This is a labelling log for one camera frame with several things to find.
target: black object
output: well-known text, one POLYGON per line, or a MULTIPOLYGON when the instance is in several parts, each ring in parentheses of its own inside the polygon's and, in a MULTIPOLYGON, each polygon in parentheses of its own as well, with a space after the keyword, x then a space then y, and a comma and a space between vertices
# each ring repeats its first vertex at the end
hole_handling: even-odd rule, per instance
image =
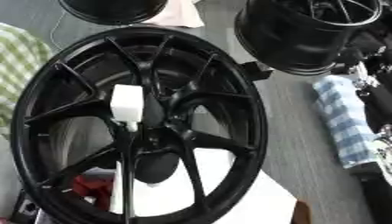
POLYGON ((392 223, 392 188, 382 174, 361 181, 361 185, 374 223, 392 223))
POLYGON ((129 25, 157 15, 167 0, 59 0, 77 18, 100 25, 129 25))
POLYGON ((378 0, 248 0, 235 31, 268 66, 299 75, 329 71, 353 30, 375 21, 378 0))
POLYGON ((22 93, 11 125, 24 189, 47 214, 65 224, 213 223, 254 182, 265 158, 267 136, 263 102, 240 65, 200 38, 147 25, 96 34, 52 58, 22 93), (144 114, 137 133, 112 120, 109 100, 115 84, 142 86, 145 110, 156 110, 144 114), (198 106, 227 128, 229 138, 192 128, 198 106), (57 147, 53 138, 64 135, 56 127, 80 116, 103 120, 112 143, 63 170, 51 169, 55 161, 45 154, 57 147), (195 162, 196 147, 235 154, 228 175, 208 195, 195 162), (132 198, 135 176, 130 174, 137 172, 141 158, 167 154, 183 161, 194 204, 175 213, 129 219, 132 202, 127 199, 132 198), (123 215, 98 210, 68 190, 69 179, 116 160, 122 161, 125 183, 123 215))

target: white paper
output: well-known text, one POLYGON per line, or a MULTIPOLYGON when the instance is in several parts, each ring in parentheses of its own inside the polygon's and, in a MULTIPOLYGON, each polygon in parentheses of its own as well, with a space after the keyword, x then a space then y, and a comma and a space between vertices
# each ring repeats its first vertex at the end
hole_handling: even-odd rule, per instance
MULTIPOLYGON (((205 191, 210 193, 226 177, 233 156, 225 150, 207 149, 197 149, 195 154, 205 191)), ((121 188, 121 185, 115 185, 114 191, 118 193, 116 186, 121 188)), ((296 202, 287 190, 260 171, 242 200, 215 223, 290 224, 296 202)), ((159 185, 146 185, 137 180, 135 182, 134 209, 137 216, 168 214, 189 207, 192 203, 193 189, 182 163, 170 178, 159 185)), ((119 212, 122 205, 115 207, 119 212)))

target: blue plaid cloth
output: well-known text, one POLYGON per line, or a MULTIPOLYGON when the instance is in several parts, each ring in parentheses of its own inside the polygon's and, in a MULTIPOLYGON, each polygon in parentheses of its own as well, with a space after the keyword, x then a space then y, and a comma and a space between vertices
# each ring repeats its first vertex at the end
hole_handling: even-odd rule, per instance
POLYGON ((375 161, 371 142, 376 135, 366 122, 364 104, 351 80, 329 75, 313 84, 316 105, 325 118, 345 168, 375 161))

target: red cloth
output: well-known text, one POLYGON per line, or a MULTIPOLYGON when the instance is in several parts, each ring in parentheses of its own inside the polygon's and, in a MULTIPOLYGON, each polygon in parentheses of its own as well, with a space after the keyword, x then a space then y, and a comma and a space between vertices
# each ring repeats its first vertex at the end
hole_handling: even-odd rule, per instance
POLYGON ((93 197, 93 205, 100 209, 109 210, 110 196, 113 189, 113 179, 84 178, 78 176, 73 180, 73 190, 81 197, 93 197))

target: green plaid cloth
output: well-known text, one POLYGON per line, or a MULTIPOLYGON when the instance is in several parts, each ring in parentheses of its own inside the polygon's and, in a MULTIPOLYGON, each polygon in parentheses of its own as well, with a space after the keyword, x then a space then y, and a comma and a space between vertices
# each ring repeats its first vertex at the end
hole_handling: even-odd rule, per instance
POLYGON ((29 32, 0 23, 0 135, 8 138, 18 97, 52 55, 51 49, 29 32))

